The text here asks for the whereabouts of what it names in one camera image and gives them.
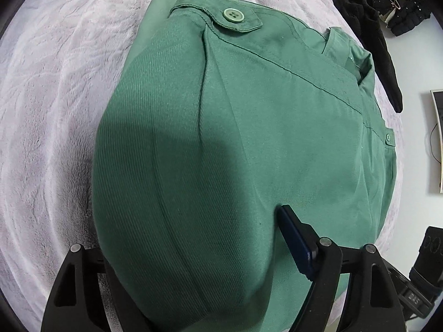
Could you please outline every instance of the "white wall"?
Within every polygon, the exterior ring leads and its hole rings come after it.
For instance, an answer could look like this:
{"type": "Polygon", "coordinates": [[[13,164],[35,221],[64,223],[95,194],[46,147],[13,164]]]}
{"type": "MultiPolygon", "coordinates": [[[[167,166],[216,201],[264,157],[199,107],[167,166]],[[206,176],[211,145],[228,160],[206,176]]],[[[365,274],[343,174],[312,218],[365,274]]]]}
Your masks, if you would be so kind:
{"type": "MultiPolygon", "coordinates": [[[[432,15],[404,35],[395,37],[388,30],[384,33],[403,93],[405,139],[400,212],[391,248],[384,257],[408,276],[426,228],[443,227],[441,168],[429,146],[429,134],[437,122],[429,91],[443,89],[443,30],[432,15]]],[[[433,152],[440,159],[438,129],[432,137],[433,152]]],[[[411,321],[409,331],[419,331],[424,323],[421,319],[411,321]]]]}

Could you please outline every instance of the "green pants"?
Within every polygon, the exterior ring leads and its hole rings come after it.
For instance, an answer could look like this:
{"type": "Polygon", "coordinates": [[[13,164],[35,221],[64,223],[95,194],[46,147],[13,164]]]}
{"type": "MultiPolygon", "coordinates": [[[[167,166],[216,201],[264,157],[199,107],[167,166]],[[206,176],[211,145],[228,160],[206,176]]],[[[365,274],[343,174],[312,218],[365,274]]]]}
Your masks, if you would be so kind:
{"type": "Polygon", "coordinates": [[[276,205],[356,248],[389,207],[371,55],[240,0],[153,0],[143,24],[97,132],[103,253],[161,331],[289,328],[310,282],[276,205]]]}

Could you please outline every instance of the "black garment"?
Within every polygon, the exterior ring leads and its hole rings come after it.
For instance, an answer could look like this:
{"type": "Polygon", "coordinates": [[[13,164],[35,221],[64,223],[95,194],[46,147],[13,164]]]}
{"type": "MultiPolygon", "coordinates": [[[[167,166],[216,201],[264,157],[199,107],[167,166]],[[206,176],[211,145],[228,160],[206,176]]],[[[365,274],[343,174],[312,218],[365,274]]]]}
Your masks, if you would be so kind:
{"type": "Polygon", "coordinates": [[[371,52],[377,73],[395,112],[402,112],[403,99],[395,76],[395,68],[380,27],[378,12],[366,0],[332,0],[337,10],[371,52]]]}
{"type": "MultiPolygon", "coordinates": [[[[394,0],[367,0],[367,3],[381,15],[385,15],[393,9],[392,1],[394,0]]],[[[412,30],[423,20],[431,17],[431,10],[423,0],[397,0],[397,3],[401,8],[388,23],[388,28],[396,36],[412,30]]]]}

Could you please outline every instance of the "stitching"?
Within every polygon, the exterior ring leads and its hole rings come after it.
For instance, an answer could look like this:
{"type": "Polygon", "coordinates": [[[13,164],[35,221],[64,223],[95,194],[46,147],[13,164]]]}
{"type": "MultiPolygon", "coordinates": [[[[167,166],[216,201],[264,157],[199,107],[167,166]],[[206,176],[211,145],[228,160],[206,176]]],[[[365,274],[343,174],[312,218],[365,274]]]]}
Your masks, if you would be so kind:
{"type": "Polygon", "coordinates": [[[206,15],[210,16],[212,20],[216,21],[218,25],[223,26],[224,28],[227,28],[228,30],[233,30],[236,32],[242,32],[242,33],[250,32],[250,31],[256,30],[257,28],[260,28],[263,25],[262,23],[258,23],[255,25],[253,23],[245,23],[244,24],[245,28],[241,28],[241,24],[239,24],[239,27],[231,26],[231,25],[228,25],[226,23],[219,21],[219,19],[217,19],[216,16],[214,16],[214,14],[212,14],[212,12],[208,8],[206,8],[204,6],[200,6],[200,5],[193,5],[190,3],[176,5],[173,7],[173,10],[175,11],[176,9],[181,9],[183,7],[184,8],[192,7],[194,9],[203,11],[206,15]]]}
{"type": "MultiPolygon", "coordinates": [[[[221,74],[221,72],[220,72],[220,68],[219,68],[219,66],[218,66],[217,61],[214,61],[214,63],[215,63],[215,65],[216,65],[216,67],[217,67],[217,72],[218,72],[218,74],[219,74],[221,80],[223,81],[223,77],[221,76],[222,74],[221,74]]],[[[224,81],[223,81],[223,90],[226,92],[225,82],[224,82],[224,81]]],[[[249,169],[251,170],[251,164],[250,164],[250,161],[249,161],[249,156],[248,156],[248,154],[246,153],[246,149],[244,148],[244,143],[243,143],[243,138],[242,138],[241,133],[240,133],[240,128],[238,127],[238,122],[237,122],[237,119],[236,119],[236,117],[235,117],[234,110],[233,110],[233,108],[232,108],[231,99],[229,98],[229,95],[228,95],[227,93],[226,93],[226,97],[227,97],[227,99],[228,99],[228,101],[229,101],[229,107],[231,108],[232,116],[234,117],[235,126],[236,126],[236,128],[237,128],[238,134],[240,135],[241,147],[242,147],[242,149],[243,149],[244,157],[245,157],[245,159],[246,159],[246,162],[248,163],[248,167],[249,167],[249,169]]],[[[258,190],[257,190],[257,186],[256,186],[256,184],[255,184],[255,181],[253,182],[253,185],[254,185],[254,189],[255,189],[255,192],[256,192],[256,196],[257,196],[258,200],[260,201],[260,203],[261,203],[262,206],[263,206],[263,202],[262,202],[262,200],[261,200],[261,198],[260,198],[260,196],[259,196],[259,194],[258,194],[258,190]]]]}
{"type": "Polygon", "coordinates": [[[155,180],[154,185],[155,185],[156,195],[157,195],[157,198],[159,201],[159,207],[160,207],[161,215],[163,217],[163,221],[165,223],[166,230],[167,230],[169,237],[171,239],[172,246],[174,247],[176,253],[178,254],[179,260],[183,264],[186,272],[188,273],[189,279],[192,282],[192,285],[195,288],[196,293],[198,294],[198,296],[200,297],[201,301],[203,302],[205,308],[207,309],[209,306],[209,303],[205,298],[205,294],[203,293],[203,291],[201,290],[200,286],[197,283],[197,278],[191,272],[191,268],[190,268],[188,261],[183,256],[183,251],[180,248],[180,243],[177,240],[177,236],[176,236],[175,232],[173,231],[173,228],[171,225],[171,220],[167,214],[168,209],[166,207],[165,200],[164,200],[163,195],[161,193],[162,187],[161,187],[159,171],[157,169],[157,142],[156,142],[155,135],[152,140],[151,147],[152,147],[152,170],[153,170],[153,175],[154,175],[154,180],[155,180]]]}
{"type": "Polygon", "coordinates": [[[294,39],[298,40],[302,40],[302,38],[300,37],[300,35],[297,33],[297,31],[294,28],[294,25],[290,24],[287,20],[288,19],[281,19],[280,16],[276,16],[274,14],[270,14],[268,11],[266,12],[260,12],[260,14],[263,15],[269,15],[269,16],[273,16],[273,17],[277,17],[278,19],[280,19],[281,21],[283,21],[285,24],[287,24],[287,26],[289,27],[289,30],[291,31],[292,37],[294,37],[294,39]]]}
{"type": "Polygon", "coordinates": [[[282,14],[285,15],[285,18],[286,18],[286,19],[290,20],[289,18],[291,18],[291,19],[297,20],[298,22],[302,23],[302,24],[303,24],[306,28],[308,28],[309,30],[313,30],[313,31],[315,31],[316,33],[318,33],[318,34],[319,34],[319,35],[320,35],[320,36],[326,41],[326,39],[325,39],[325,37],[323,36],[323,34],[321,34],[320,32],[318,32],[315,28],[312,28],[311,26],[308,26],[303,20],[300,20],[299,18],[294,17],[294,16],[288,14],[287,12],[284,12],[284,11],[281,11],[281,10],[277,10],[277,9],[273,9],[273,8],[271,8],[271,7],[267,7],[267,6],[262,6],[262,5],[259,5],[259,4],[255,3],[255,2],[242,1],[242,0],[237,0],[237,1],[245,2],[245,3],[240,3],[240,5],[243,5],[243,6],[249,7],[249,8],[251,8],[251,9],[260,9],[260,10],[263,10],[263,11],[276,11],[276,12],[280,12],[280,13],[282,13],[282,14]]]}
{"type": "Polygon", "coordinates": [[[334,42],[334,40],[335,40],[335,33],[332,33],[332,29],[330,28],[328,39],[327,40],[325,39],[326,43],[325,47],[323,47],[322,55],[325,53],[325,51],[327,51],[327,49],[328,50],[331,49],[331,44],[334,42]]]}

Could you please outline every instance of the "white fleece blanket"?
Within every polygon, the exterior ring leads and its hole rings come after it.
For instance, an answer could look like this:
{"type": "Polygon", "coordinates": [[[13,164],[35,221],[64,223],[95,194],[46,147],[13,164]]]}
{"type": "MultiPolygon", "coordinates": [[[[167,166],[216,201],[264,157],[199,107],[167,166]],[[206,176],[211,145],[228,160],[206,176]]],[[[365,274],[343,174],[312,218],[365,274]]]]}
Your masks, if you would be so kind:
{"type": "MultiPolygon", "coordinates": [[[[331,0],[248,1],[322,32],[341,26],[354,36],[331,0]]],[[[94,136],[149,2],[26,0],[0,42],[0,288],[30,332],[40,331],[69,247],[97,245],[90,199],[94,136]]],[[[383,252],[399,208],[403,140],[400,117],[378,80],[375,94],[395,129],[398,158],[393,201],[377,241],[383,252]]]]}

